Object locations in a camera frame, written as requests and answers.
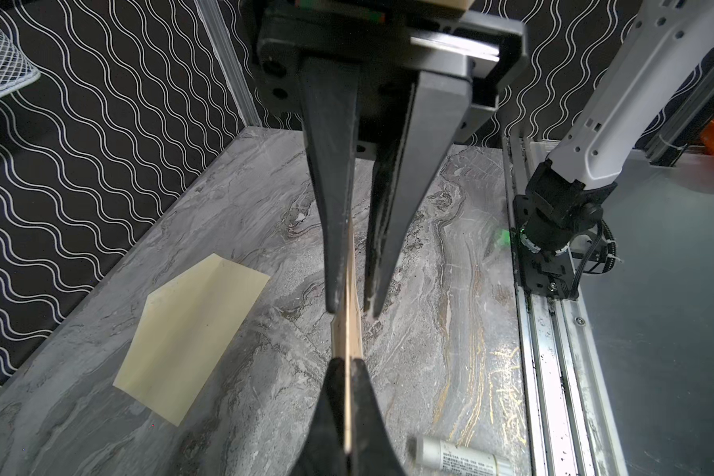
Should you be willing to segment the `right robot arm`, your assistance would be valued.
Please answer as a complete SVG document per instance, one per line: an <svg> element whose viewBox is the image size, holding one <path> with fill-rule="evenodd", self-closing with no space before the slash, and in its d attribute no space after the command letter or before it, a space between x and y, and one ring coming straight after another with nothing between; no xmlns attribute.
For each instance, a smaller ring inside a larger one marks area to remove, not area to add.
<svg viewBox="0 0 714 476"><path fill-rule="evenodd" d="M404 240L449 148L494 116L528 62L516 20L431 1L245 1L268 107L303 121L324 240L326 308L346 302L357 158L374 164L365 309L378 317ZM569 244L602 227L603 202L644 128L714 44L714 1L646 1L576 123L514 201L532 293L576 299Z"/></svg>

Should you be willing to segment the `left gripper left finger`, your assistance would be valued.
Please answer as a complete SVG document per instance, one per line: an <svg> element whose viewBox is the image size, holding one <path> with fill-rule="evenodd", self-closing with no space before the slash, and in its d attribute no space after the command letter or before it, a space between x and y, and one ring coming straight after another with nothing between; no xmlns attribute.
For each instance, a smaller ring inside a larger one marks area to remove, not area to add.
<svg viewBox="0 0 714 476"><path fill-rule="evenodd" d="M345 363L331 359L313 419L290 475L346 475L344 450Z"/></svg>

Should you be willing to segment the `tan letter paper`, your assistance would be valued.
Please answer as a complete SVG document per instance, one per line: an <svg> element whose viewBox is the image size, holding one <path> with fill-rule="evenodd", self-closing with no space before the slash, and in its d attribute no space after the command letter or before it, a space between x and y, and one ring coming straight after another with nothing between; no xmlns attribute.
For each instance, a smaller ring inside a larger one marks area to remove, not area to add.
<svg viewBox="0 0 714 476"><path fill-rule="evenodd" d="M353 223L349 223L344 294L341 308L331 323L332 356L344 361L343 450L349 456L353 446L353 398L351 363L363 358L362 311L357 291Z"/></svg>

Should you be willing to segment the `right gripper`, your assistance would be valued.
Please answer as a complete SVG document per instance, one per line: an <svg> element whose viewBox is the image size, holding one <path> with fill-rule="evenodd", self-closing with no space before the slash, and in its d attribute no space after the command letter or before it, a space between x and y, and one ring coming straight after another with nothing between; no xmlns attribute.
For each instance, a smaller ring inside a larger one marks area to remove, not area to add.
<svg viewBox="0 0 714 476"><path fill-rule="evenodd" d="M345 296L356 148L372 158L391 135L379 145L366 240L364 307L376 319L449 147L489 122L525 68L527 27L426 1L243 1L240 12L264 103L305 119L333 315Z"/></svg>

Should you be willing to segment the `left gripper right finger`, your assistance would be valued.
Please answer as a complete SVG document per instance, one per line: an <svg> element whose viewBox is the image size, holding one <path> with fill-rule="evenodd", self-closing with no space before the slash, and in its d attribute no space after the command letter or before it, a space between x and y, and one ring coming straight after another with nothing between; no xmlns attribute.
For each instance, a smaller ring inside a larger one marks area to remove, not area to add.
<svg viewBox="0 0 714 476"><path fill-rule="evenodd" d="M350 363L352 475L405 475L391 440L372 387L366 363Z"/></svg>

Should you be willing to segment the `cream envelope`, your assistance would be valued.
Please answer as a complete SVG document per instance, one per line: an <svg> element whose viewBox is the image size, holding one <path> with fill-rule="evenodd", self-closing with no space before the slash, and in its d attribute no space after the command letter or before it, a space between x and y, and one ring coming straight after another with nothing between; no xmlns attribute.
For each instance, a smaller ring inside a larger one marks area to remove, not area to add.
<svg viewBox="0 0 714 476"><path fill-rule="evenodd" d="M179 426L269 279L212 254L150 293L113 386Z"/></svg>

